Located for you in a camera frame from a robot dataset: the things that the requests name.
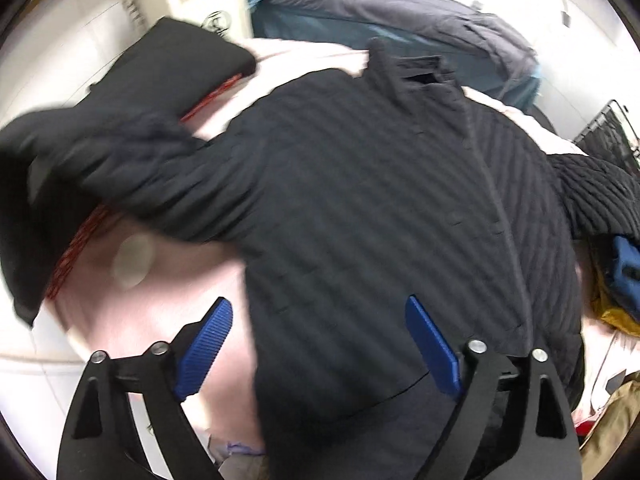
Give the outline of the pink polka dot bedsheet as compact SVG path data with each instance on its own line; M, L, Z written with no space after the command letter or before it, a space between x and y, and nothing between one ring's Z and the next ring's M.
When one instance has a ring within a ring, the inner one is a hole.
M257 60L255 75L186 121L196 136L218 136L232 118L280 84L327 68L357 75L367 62L366 52L340 44L251 39L244 47ZM120 358L137 356L155 341L170 341L219 297L232 304L232 329L200 392L186 400L186 416L214 443L245 444L258 452L262 436L244 266L230 245L175 242L124 214L110 214L79 252L50 308L83 358L93 350Z

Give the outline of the black folded garment red trim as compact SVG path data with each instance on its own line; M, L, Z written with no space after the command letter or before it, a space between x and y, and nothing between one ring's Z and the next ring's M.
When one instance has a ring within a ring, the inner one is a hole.
M160 18L89 87L85 105L143 108L178 119L243 78L254 54L224 37L174 18Z

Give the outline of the olive yellow garment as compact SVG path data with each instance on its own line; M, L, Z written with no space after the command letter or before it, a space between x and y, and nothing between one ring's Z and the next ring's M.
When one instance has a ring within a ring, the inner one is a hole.
M582 476L597 478L639 420L639 325L603 285L593 287L582 317L584 392L574 409Z

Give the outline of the black quilted jacket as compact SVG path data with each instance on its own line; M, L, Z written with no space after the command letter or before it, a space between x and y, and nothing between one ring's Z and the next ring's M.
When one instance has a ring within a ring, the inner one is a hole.
M405 322L492 352L548 353L576 408L585 382L574 245L639 236L639 181L548 154L468 98L438 58L370 45L358 76L275 88L213 139L129 104L119 80L1 133L1 261L32 322L99 206L245 266L252 382L275 479L411 479L454 409Z

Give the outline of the navy blue folded garment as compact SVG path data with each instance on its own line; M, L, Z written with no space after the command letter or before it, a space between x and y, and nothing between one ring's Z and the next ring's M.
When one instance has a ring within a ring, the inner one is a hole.
M639 322L639 272L639 249L626 237L614 237L612 260L608 268L610 291L636 322Z

